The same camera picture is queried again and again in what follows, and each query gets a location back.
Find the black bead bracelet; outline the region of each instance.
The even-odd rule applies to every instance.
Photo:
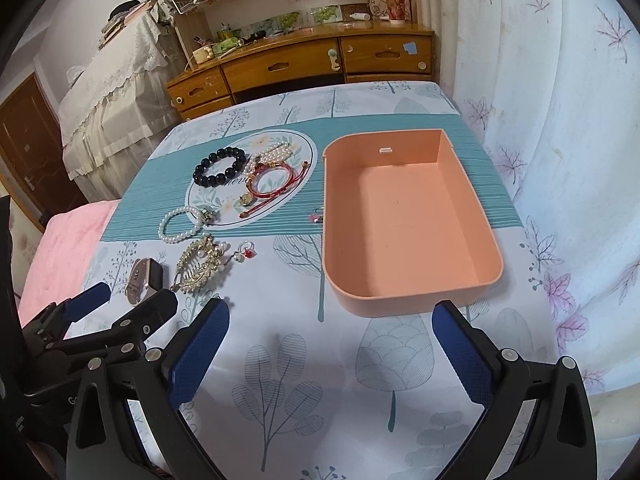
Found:
[[[205,175],[209,166],[228,156],[235,157],[236,160],[231,166],[226,168],[224,173],[209,176]],[[242,171],[245,163],[246,155],[244,154],[244,150],[232,148],[231,146],[220,148],[215,153],[209,153],[209,158],[203,158],[200,164],[196,166],[196,169],[193,171],[193,181],[202,187],[223,186],[227,180],[231,180],[237,173]]]

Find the wooden drawer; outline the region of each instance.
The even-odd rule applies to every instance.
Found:
[[[220,67],[194,74],[184,81],[169,86],[167,90],[174,107],[179,112],[229,95]]]
[[[211,112],[217,112],[218,110],[222,110],[222,108],[229,108],[233,104],[234,102],[232,101],[231,97],[227,96],[223,97],[222,99],[216,99],[215,101],[210,101],[208,103],[204,103],[203,105],[189,108],[188,110],[180,112],[180,116],[185,121],[189,121],[190,119],[202,117],[203,115],[210,114]]]
[[[433,73],[431,36],[353,36],[340,38],[344,70],[351,73]]]
[[[335,40],[309,41],[251,54],[223,65],[232,92],[314,75],[340,73],[340,59],[332,69],[329,50]]]
[[[372,81],[433,81],[430,74],[356,74],[348,75],[347,83],[365,83]]]

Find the oval floral print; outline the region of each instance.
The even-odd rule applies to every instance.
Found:
[[[261,153],[280,142],[290,142],[293,153],[285,162],[295,169],[296,174],[302,169],[302,163],[305,160],[309,163],[309,169],[302,179],[302,182],[292,191],[277,197],[268,205],[258,209],[258,211],[248,218],[243,219],[239,217],[242,211],[247,210],[247,208],[240,203],[240,196],[246,193],[245,175],[239,175],[227,182],[224,186],[216,187],[196,186],[193,180],[191,181],[187,188],[184,204],[197,208],[207,207],[209,210],[217,213],[215,224],[206,226],[206,230],[224,231],[251,224],[285,205],[302,189],[309,180],[309,177],[311,177],[313,170],[316,168],[316,162],[318,161],[316,145],[305,134],[293,130],[274,128],[256,132],[242,139],[229,139],[230,146],[243,149],[247,156],[253,155],[254,153]],[[232,162],[233,159],[231,158],[224,158],[217,161],[209,167],[207,175],[224,172]],[[277,189],[286,182],[287,177],[288,174],[285,170],[271,170],[258,181],[258,191],[268,192]],[[188,215],[188,217],[189,220],[195,224],[195,218],[192,215]]]

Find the teal stripe on tablecloth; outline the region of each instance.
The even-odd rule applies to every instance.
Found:
[[[453,149],[478,194],[492,228],[522,225],[494,165],[474,134],[458,115],[395,114],[322,118],[287,124],[283,128],[308,135],[315,142],[319,156],[332,140],[348,134],[442,128],[451,140]],[[245,132],[238,137],[252,133]],[[186,190],[197,162],[207,153],[232,143],[234,137],[236,136],[210,140],[204,144],[148,160],[111,217],[102,234],[102,241],[158,238],[158,224],[165,213],[184,205]],[[220,235],[266,236],[321,232],[321,227],[312,224],[308,220],[308,215],[313,209],[322,205],[323,183],[324,164],[322,160],[318,160],[307,183],[285,205],[252,224],[222,231]],[[191,227],[193,225],[186,215],[180,215],[169,222],[166,232],[172,235]]]

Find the red string bracelet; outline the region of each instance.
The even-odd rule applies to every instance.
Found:
[[[309,163],[305,160],[302,163],[302,169],[300,170],[300,173],[296,175],[295,170],[286,162],[272,162],[270,164],[258,163],[255,167],[255,172],[251,174],[246,181],[246,188],[249,190],[249,193],[253,195],[253,197],[263,198],[265,200],[263,202],[260,202],[258,205],[255,205],[248,211],[241,212],[239,215],[240,218],[247,218],[249,215],[257,211],[258,209],[266,206],[268,203],[275,200],[281,194],[284,194],[287,191],[290,191],[291,189],[293,189],[292,186],[295,187],[305,177],[306,170],[308,170],[308,167],[309,167]],[[285,170],[287,170],[287,172],[289,173],[289,178],[287,179],[286,183],[284,183],[283,186],[280,186],[279,188],[274,189],[272,191],[268,191],[266,193],[258,192],[258,190],[255,189],[255,183],[258,180],[258,176],[261,174],[267,173],[269,170],[275,170],[276,168],[284,168]]]

